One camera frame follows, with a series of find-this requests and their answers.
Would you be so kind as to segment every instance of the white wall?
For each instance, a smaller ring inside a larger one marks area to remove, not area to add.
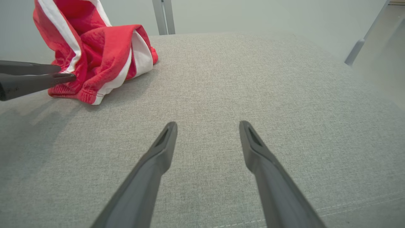
[[[340,61],[364,38],[386,0],[172,0],[176,34],[286,30]]]
[[[101,0],[113,26],[142,24],[148,35],[159,35],[151,0]],[[0,1],[0,60],[50,63],[54,53],[37,31],[34,0]]]

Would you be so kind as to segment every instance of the stitching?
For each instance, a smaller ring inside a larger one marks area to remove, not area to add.
[[[353,202],[349,202],[349,203],[338,204],[338,205],[335,205],[335,206],[323,207],[323,208],[320,208],[320,209],[316,209],[316,211],[320,211],[320,210],[323,210],[323,209],[334,208],[334,207],[343,206],[343,205],[348,205],[348,204],[353,204],[353,203],[358,203],[358,202],[362,202],[362,201],[366,201],[366,200],[373,200],[373,199],[377,199],[377,198],[380,198],[380,197],[383,197],[383,196],[389,196],[389,195],[393,195],[393,194],[396,194],[396,193],[400,193],[400,192],[403,192],[403,191],[405,191],[405,190],[401,190],[401,191],[397,191],[397,192],[393,192],[393,193],[388,193],[388,194],[380,195],[380,196],[376,196],[376,197],[371,197],[371,198],[367,198],[367,199],[363,199],[363,200],[357,200],[357,201],[353,201]]]
[[[265,221],[265,220],[264,220],[264,219],[259,219],[259,220],[256,220],[256,221],[241,222],[241,223],[235,223],[235,224],[229,224],[229,225],[222,225],[222,226],[214,226],[214,227],[211,227],[211,228],[223,228],[223,227],[239,226],[239,225],[243,225],[243,224],[261,222],[261,221]]]
[[[361,207],[357,207],[357,208],[353,208],[353,209],[349,209],[349,210],[345,210],[345,211],[340,211],[340,212],[335,212],[335,213],[331,213],[331,214],[321,215],[320,217],[325,217],[325,216],[328,216],[328,215],[336,215],[336,214],[340,214],[340,213],[347,212],[347,211],[354,211],[354,210],[357,210],[357,209],[361,209],[361,208],[365,208],[365,207],[369,207],[369,206],[375,206],[375,205],[377,205],[377,204],[382,204],[382,203],[386,203],[386,202],[394,201],[394,200],[399,200],[399,199],[403,199],[403,198],[405,198],[405,196],[399,197],[399,198],[395,198],[395,199],[392,199],[392,200],[387,200],[387,201],[379,202],[379,203],[376,203],[376,204],[371,204],[371,205],[361,206]]]

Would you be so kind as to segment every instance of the white stripe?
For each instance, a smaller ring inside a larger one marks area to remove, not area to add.
[[[104,21],[105,25],[107,27],[111,27],[110,20],[108,19],[107,14],[105,13],[104,8],[101,5],[100,0],[84,0],[84,1],[89,1],[89,2],[93,3],[93,5],[96,7],[101,19]]]
[[[136,67],[135,77],[151,71],[153,68],[151,51],[149,50],[146,42],[136,30],[134,30],[134,33],[132,34],[132,50],[134,53]]]
[[[76,54],[70,61],[69,67],[65,71],[67,73],[72,73],[75,71],[76,63],[81,57],[80,46],[70,30],[68,23],[65,21],[53,0],[38,0],[38,2],[41,5],[45,15],[49,18],[58,32],[62,35],[66,43]]]
[[[120,87],[124,83],[125,78],[128,74],[129,67],[131,65],[131,60],[132,60],[132,50],[129,49],[129,56],[124,67],[121,69],[116,78],[114,78],[111,82],[105,83],[101,87],[101,89],[97,93],[96,100],[94,101],[94,103],[92,103],[92,105],[99,105],[104,95],[109,94],[113,89]]]

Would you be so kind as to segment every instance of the gray fabric surface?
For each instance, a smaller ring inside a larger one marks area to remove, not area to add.
[[[2,227],[89,227],[169,121],[151,227],[265,227],[240,120],[328,227],[405,223],[405,115],[348,66],[288,34],[150,39],[159,62],[100,106],[45,91],[0,103]]]

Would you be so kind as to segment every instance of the red fabric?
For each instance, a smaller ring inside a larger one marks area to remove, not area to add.
[[[71,48],[72,42],[69,43],[69,40],[65,40],[66,36],[62,35],[64,33],[73,34],[81,52],[76,65],[70,68],[73,71],[69,72],[75,74],[77,80],[50,88],[50,96],[75,98],[93,104],[100,95],[100,88],[115,79],[127,62],[134,31],[138,32],[148,46],[153,64],[157,62],[157,53],[150,46],[148,35],[141,25],[107,27],[93,3],[85,0],[54,0],[59,12],[48,9],[49,5],[45,1],[40,2],[41,0],[35,0],[34,22],[45,43],[55,51],[52,64],[67,71],[77,55]],[[55,22],[55,18],[49,16],[49,11],[60,13],[68,27],[62,31],[59,27],[58,30],[57,24],[63,23]],[[136,75],[136,66],[132,55],[126,80]]]

